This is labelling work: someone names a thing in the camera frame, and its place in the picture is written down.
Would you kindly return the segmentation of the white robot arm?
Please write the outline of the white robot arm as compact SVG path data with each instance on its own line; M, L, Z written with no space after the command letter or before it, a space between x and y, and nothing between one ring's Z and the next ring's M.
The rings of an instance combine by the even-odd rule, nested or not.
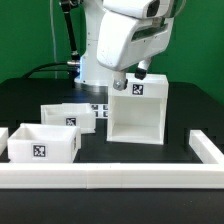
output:
M172 32L174 0L84 0L86 51L75 84L86 90L117 90L135 66L143 80L152 57L165 51Z

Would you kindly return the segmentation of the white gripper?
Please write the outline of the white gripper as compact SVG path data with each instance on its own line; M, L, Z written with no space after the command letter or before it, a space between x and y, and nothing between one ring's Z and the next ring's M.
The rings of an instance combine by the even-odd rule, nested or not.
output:
M153 27L152 19L140 20L107 11L103 16L97 47L100 65L114 70L113 88L122 91L128 80L124 70L138 64L135 77L143 80L152 59L166 50L173 27L173 18L167 18L162 27Z

